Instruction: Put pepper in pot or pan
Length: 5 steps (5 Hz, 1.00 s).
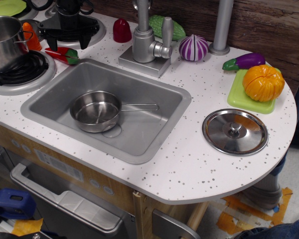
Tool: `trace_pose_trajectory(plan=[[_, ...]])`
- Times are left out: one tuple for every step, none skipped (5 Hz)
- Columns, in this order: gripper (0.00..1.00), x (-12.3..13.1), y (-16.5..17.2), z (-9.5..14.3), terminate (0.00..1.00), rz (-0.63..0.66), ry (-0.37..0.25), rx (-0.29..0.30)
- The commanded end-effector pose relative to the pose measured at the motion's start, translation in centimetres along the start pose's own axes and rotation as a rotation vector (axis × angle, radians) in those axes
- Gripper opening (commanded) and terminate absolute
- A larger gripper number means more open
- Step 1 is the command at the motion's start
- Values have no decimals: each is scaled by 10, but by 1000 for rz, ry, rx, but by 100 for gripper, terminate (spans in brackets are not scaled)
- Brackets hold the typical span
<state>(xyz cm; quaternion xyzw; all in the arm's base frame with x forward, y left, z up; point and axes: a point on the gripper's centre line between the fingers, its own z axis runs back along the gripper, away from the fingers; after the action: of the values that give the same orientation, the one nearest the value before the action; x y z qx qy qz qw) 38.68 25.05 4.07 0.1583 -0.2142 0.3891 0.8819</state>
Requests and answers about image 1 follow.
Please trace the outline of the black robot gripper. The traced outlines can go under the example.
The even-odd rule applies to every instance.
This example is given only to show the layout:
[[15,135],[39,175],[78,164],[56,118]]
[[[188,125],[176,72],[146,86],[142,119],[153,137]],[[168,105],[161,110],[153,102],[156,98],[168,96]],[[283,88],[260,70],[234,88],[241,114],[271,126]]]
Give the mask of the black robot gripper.
[[89,16],[92,12],[92,9],[82,11],[80,7],[56,7],[55,14],[37,26],[52,51],[58,50],[56,37],[79,37],[80,48],[86,49],[100,29],[98,21]]

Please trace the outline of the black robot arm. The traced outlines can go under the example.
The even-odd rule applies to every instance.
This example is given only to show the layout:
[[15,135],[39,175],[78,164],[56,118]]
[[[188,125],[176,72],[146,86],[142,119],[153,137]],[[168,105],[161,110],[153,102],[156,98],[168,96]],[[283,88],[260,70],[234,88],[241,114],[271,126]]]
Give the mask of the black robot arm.
[[47,41],[51,50],[57,51],[59,41],[78,41],[80,48],[85,49],[98,33],[98,21],[87,16],[93,10],[84,12],[82,6],[82,0],[57,0],[56,14],[38,24],[41,37]]

